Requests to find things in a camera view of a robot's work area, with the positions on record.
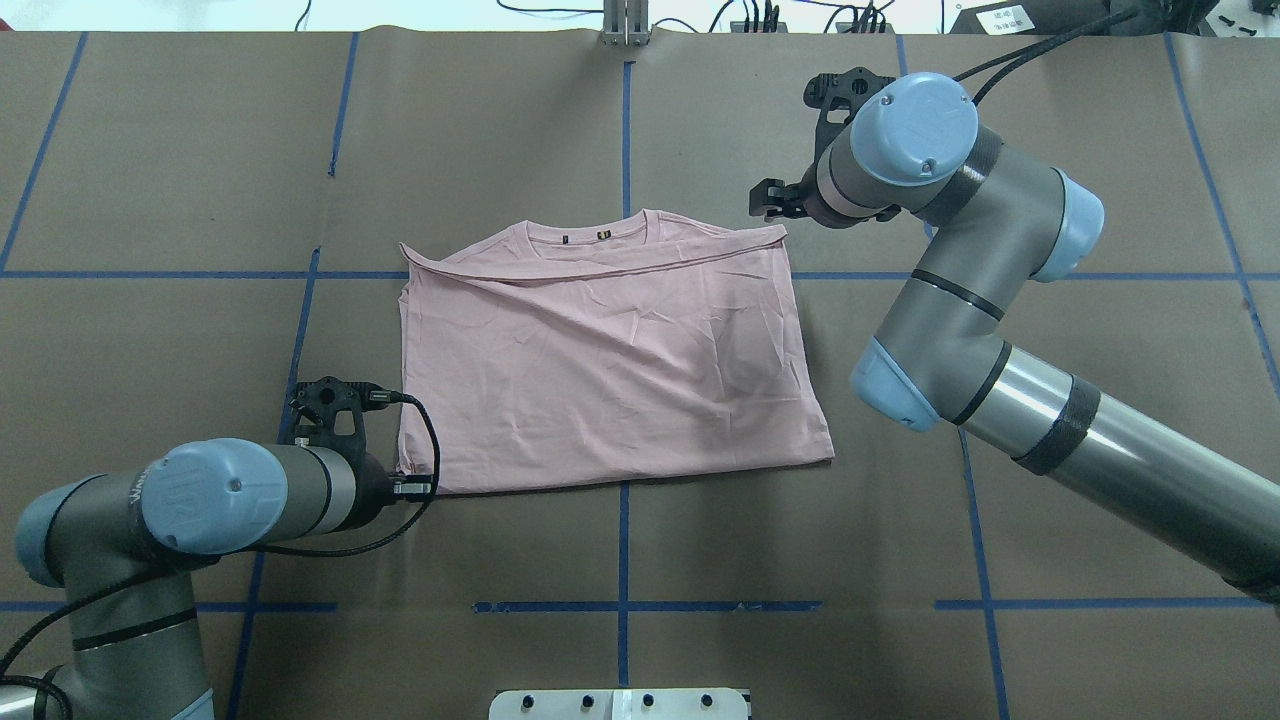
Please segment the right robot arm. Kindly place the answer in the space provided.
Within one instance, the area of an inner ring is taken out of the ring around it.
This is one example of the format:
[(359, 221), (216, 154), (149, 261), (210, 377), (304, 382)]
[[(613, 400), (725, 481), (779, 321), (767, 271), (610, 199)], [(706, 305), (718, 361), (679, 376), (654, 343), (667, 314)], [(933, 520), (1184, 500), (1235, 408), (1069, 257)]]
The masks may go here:
[(819, 114), (812, 164), (762, 179), (749, 211), (832, 229), (906, 213), (934, 232), (852, 370), (860, 400), (910, 430), (947, 421), (1276, 605), (1276, 483), (998, 333), (1025, 283), (1093, 250), (1100, 199), (1010, 147), (950, 76), (856, 67), (803, 99)]

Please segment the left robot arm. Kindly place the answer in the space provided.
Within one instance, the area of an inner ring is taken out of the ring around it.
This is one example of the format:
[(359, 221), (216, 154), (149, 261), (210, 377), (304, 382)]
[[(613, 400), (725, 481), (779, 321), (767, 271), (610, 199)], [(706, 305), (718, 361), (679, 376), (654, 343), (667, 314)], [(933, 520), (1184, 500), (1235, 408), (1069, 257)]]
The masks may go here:
[(192, 575), (244, 552), (305, 557), (297, 539), (367, 525), (401, 501), (425, 510), (425, 474), (367, 452), (366, 413), (411, 395), (334, 377), (291, 392), (282, 445), (238, 438), (177, 446), (136, 471), (49, 491), (22, 512), (15, 555), (67, 596), (3, 656), (5, 719), (212, 719)]

